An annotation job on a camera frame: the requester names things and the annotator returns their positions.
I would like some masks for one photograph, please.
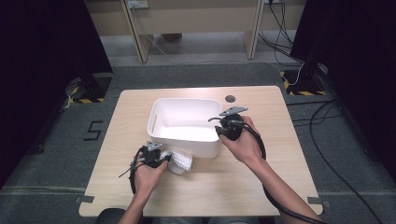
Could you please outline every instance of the person's right hand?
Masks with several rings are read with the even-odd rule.
[[[253,121],[250,117],[242,116],[244,122],[256,132],[257,129],[254,127]],[[235,141],[228,139],[226,136],[220,136],[221,143],[224,144],[233,153],[235,158],[246,165],[255,164],[262,160],[262,154],[260,151],[259,144],[253,135],[247,130],[243,130],[241,136]]]

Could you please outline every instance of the wooden table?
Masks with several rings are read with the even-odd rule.
[[[234,103],[225,97],[233,95]],[[84,217],[96,217],[110,207],[124,208],[133,194],[127,175],[136,151],[149,140],[147,124],[154,102],[160,98],[203,98],[247,106],[242,115],[252,117],[274,170],[307,202],[318,197],[304,154],[278,87],[225,87],[123,91],[109,124],[94,166],[86,196]],[[318,214],[320,204],[310,204]],[[249,169],[221,145],[215,159],[194,159],[191,171],[182,176],[166,171],[145,207],[147,217],[278,216],[268,202],[262,184]]]

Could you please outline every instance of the small round object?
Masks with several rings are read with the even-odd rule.
[[[235,102],[236,98],[233,95],[228,95],[225,97],[225,101],[227,101],[228,103],[233,103]]]

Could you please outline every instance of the white container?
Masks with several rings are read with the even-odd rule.
[[[215,130],[221,103],[207,99],[163,98],[157,100],[148,120],[151,140],[191,154],[196,158],[215,158],[220,140]]]

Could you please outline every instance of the white object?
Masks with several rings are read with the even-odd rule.
[[[151,140],[187,152],[196,158],[215,158],[219,154],[216,122],[221,103],[207,99],[162,98],[157,100],[148,120]]]
[[[160,159],[167,155],[171,155],[171,160],[168,163],[168,169],[172,173],[182,175],[184,172],[191,169],[192,155],[173,149],[166,149],[163,154],[161,154]]]

